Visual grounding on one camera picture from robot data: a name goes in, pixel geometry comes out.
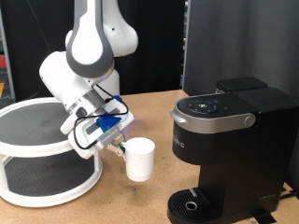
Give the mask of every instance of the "white cup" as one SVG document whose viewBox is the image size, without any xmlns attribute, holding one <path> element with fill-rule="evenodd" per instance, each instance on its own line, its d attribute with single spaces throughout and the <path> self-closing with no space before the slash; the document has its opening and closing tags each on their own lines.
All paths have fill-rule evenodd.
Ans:
<svg viewBox="0 0 299 224">
<path fill-rule="evenodd" d="M 125 169 L 130 179 L 136 182 L 150 179 L 154 151 L 155 144 L 148 138 L 132 138 L 125 143 Z"/>
</svg>

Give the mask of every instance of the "cable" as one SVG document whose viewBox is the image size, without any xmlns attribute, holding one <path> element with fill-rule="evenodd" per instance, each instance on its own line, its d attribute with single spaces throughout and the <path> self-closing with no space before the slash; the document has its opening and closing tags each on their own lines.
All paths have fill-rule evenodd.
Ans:
<svg viewBox="0 0 299 224">
<path fill-rule="evenodd" d="M 107 95 L 111 96 L 112 98 L 110 98 L 109 100 L 112 100 L 114 99 L 114 96 L 111 95 L 109 92 L 105 91 L 103 88 L 101 88 L 100 86 L 96 85 L 98 88 L 100 88 L 101 91 L 103 91 L 104 93 L 106 93 Z M 82 147 L 79 142 L 78 142 L 78 139 L 76 137 L 76 128 L 77 128 L 77 125 L 78 125 L 78 122 L 79 121 L 83 121 L 85 119 L 95 119 L 95 118 L 102 118 L 102 117 L 107 117 L 107 116 L 119 116 L 119 115 L 126 115 L 129 113 L 129 107 L 128 105 L 123 101 L 123 100 L 120 100 L 119 102 L 121 102 L 125 107 L 126 107 L 126 112 L 123 112 L 123 113 L 115 113 L 115 114 L 103 114 L 103 115 L 95 115 L 95 116 L 87 116 L 87 117 L 81 117 L 81 118 L 78 118 L 76 119 L 75 121 L 75 124 L 74 124 L 74 140 L 75 140 L 75 143 L 77 144 L 77 146 L 81 149 L 89 149 L 91 147 L 93 147 L 95 144 L 98 143 L 98 140 L 95 139 L 92 143 L 90 143 L 88 146 L 86 147 Z"/>
<path fill-rule="evenodd" d="M 30 3 L 29 0 L 27 0 L 27 3 L 28 3 L 28 5 L 29 5 L 29 7 L 30 7 L 32 13 L 33 13 L 34 16 L 35 16 L 35 19 L 36 19 L 36 22 L 37 22 L 37 25 L 38 25 L 38 29 L 39 29 L 40 33 L 42 34 L 44 41 L 46 42 L 46 45 L 47 45 L 47 47 L 48 47 L 49 54 L 51 54 L 50 43 L 49 43 L 49 41 L 47 40 L 47 38 L 46 38 L 46 36 L 45 36 L 45 34 L 44 34 L 42 28 L 41 28 L 41 25 L 40 25 L 40 23 L 39 23 L 39 21 L 38 21 L 38 18 L 37 18 L 37 16 L 36 16 L 36 13 L 35 13 L 35 11 L 34 11 L 34 9 L 33 9 L 33 7 L 32 7 L 32 5 L 31 5 L 31 3 Z M 33 97 L 37 96 L 37 95 L 40 93 L 40 91 L 41 91 L 43 85 L 44 85 L 44 82 L 41 80 L 37 92 L 36 92 L 35 94 L 29 96 L 29 97 L 28 97 L 27 99 L 25 99 L 25 100 L 30 100 L 30 99 L 32 99 Z"/>
<path fill-rule="evenodd" d="M 29 97 L 28 97 L 27 99 L 25 99 L 25 100 L 30 100 L 30 99 L 34 98 L 35 96 L 37 96 L 37 95 L 40 93 L 40 91 L 41 91 L 41 89 L 42 89 L 42 87 L 43 87 L 43 84 L 44 84 L 44 82 L 41 81 L 41 82 L 40 82 L 40 85 L 39 85 L 39 87 L 38 87 L 37 92 L 36 92 L 35 94 L 29 96 Z"/>
<path fill-rule="evenodd" d="M 101 91 L 103 91 L 105 94 L 107 94 L 107 95 L 113 97 L 112 94 L 110 94 L 109 92 L 105 91 L 105 90 L 104 90 L 102 87 L 100 87 L 98 84 L 96 84 L 96 86 L 97 86 Z"/>
</svg>

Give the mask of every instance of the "table surface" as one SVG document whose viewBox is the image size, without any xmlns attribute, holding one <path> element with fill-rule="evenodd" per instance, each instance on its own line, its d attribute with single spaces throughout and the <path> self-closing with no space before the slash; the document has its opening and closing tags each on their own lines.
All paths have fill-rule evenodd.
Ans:
<svg viewBox="0 0 299 224">
<path fill-rule="evenodd" d="M 135 120 L 127 127 L 128 139 L 147 137 L 155 142 L 154 170 L 142 183 L 127 178 L 122 158 L 100 152 L 104 170 L 98 183 L 76 200 L 49 208 L 25 208 L 0 200 L 0 223 L 167 223 L 169 197 L 198 183 L 200 166 L 179 160 L 172 152 L 173 120 L 169 116 L 184 91 L 123 96 Z M 282 200 L 272 216 L 278 223 L 298 223 L 299 201 Z M 237 222 L 257 224 L 254 218 Z"/>
</svg>

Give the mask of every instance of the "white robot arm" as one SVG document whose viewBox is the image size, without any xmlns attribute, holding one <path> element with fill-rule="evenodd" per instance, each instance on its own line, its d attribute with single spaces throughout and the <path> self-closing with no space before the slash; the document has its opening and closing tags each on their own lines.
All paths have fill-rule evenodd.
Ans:
<svg viewBox="0 0 299 224">
<path fill-rule="evenodd" d="M 134 116 L 121 98 L 106 103 L 93 87 L 112 74 L 113 57 L 136 50 L 137 34 L 123 19 L 117 0 L 75 0 L 74 29 L 65 44 L 66 51 L 53 52 L 39 70 L 69 113 L 61 131 L 82 158 L 105 147 L 121 156 L 121 130 Z"/>
</svg>

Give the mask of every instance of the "coffee maker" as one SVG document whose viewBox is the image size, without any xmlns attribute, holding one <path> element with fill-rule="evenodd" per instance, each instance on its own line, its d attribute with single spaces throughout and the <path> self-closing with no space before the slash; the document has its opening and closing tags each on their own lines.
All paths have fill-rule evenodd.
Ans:
<svg viewBox="0 0 299 224">
<path fill-rule="evenodd" d="M 173 194 L 173 224 L 228 224 L 278 208 L 299 124 L 299 101 L 252 78 L 221 80 L 217 93 L 180 99 L 173 152 L 201 165 L 197 188 Z"/>
</svg>

